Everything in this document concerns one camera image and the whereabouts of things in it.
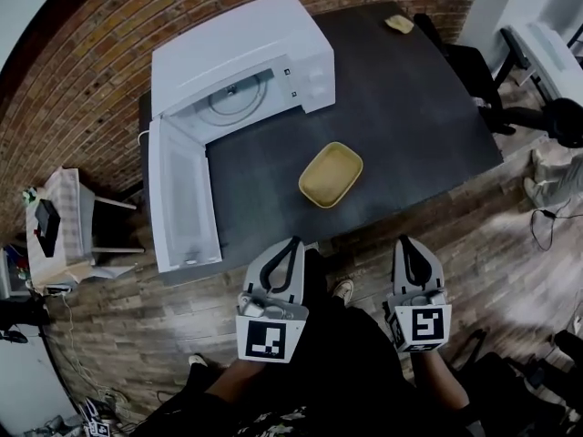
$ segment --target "office chair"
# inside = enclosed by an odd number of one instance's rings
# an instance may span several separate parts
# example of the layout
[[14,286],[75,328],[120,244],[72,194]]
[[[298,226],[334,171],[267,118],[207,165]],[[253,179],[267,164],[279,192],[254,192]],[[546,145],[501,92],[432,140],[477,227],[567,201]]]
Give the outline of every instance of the office chair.
[[478,359],[485,338],[483,330],[472,333],[452,362],[477,340],[469,359],[459,370],[450,369],[467,391],[471,412],[482,422],[486,435],[560,435],[565,408],[530,393],[522,377],[497,354],[489,352]]
[[[481,98],[489,104],[489,107],[479,107],[479,110],[490,131],[510,136],[516,130],[509,125],[520,125],[545,131],[561,146],[583,147],[583,107],[573,100],[555,99],[546,104],[542,111],[524,107],[503,108],[498,94],[500,84],[513,66],[522,69],[529,67],[520,50],[511,50],[513,55],[506,59],[495,80],[479,50],[444,44],[428,15],[417,14],[413,20],[442,53],[469,95]],[[501,32],[509,45],[516,43],[508,31],[502,29]]]

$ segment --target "table top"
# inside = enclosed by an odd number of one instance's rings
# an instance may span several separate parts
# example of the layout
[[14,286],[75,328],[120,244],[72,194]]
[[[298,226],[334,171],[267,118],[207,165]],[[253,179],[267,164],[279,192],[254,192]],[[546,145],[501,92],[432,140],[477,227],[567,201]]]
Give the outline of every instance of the table top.
[[45,256],[34,233],[38,224],[35,212],[38,201],[26,208],[26,249],[33,285],[41,289],[67,267],[86,259],[83,250],[79,174],[76,168],[59,168],[43,186],[40,198],[50,200],[61,221],[53,257]]
[[[397,4],[383,3],[314,17],[334,49],[336,104],[309,115],[297,107],[207,145],[223,261],[162,274],[167,284],[247,264],[292,235],[311,243],[350,232],[502,163],[454,71],[418,28],[402,35],[386,26],[395,14],[403,14]],[[141,98],[142,130],[149,107]],[[339,204],[322,209],[298,179],[332,141],[361,156],[363,173]]]

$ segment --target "small yellow object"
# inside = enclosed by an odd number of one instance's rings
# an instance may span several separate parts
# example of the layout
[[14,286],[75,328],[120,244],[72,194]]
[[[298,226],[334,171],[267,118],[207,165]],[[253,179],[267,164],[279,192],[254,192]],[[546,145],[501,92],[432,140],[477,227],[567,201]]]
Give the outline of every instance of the small yellow object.
[[409,34],[411,31],[413,31],[415,26],[412,21],[401,15],[391,16],[390,18],[386,18],[384,21],[389,27],[392,27],[396,31],[400,31],[403,34]]
[[363,160],[340,142],[331,142],[300,176],[300,191],[321,208],[338,204],[363,171]]

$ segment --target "microwave door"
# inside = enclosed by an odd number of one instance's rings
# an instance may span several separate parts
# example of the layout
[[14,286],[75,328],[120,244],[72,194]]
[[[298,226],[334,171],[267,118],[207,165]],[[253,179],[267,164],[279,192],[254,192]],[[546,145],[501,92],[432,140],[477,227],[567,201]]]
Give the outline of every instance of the microwave door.
[[206,151],[187,131],[154,119],[149,194],[159,270],[221,261]]

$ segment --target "red brick wall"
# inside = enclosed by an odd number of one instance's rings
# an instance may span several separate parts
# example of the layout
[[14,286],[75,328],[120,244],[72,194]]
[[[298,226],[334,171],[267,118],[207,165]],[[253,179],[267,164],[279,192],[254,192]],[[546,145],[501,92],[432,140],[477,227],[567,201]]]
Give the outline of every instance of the red brick wall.
[[[138,102],[152,50],[249,0],[87,0],[46,45],[0,118],[0,239],[24,227],[20,191],[59,166],[119,192],[140,180]],[[386,0],[302,0],[313,13]],[[445,38],[473,0],[394,0]]]

